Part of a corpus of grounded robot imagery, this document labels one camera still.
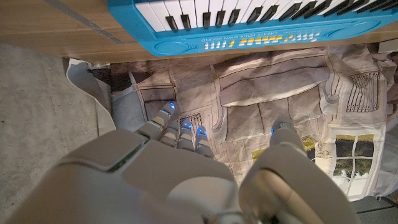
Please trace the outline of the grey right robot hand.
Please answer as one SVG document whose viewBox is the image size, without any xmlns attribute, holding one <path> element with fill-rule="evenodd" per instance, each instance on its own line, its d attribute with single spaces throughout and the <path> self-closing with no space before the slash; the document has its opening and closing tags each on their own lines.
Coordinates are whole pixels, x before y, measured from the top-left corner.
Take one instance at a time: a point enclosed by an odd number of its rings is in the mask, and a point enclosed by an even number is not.
<svg viewBox="0 0 398 224">
<path fill-rule="evenodd" d="M 61 158 L 9 223 L 357 223 L 340 188 L 278 118 L 269 147 L 238 184 L 205 128 L 167 103 L 137 131 L 118 129 Z"/>
</svg>

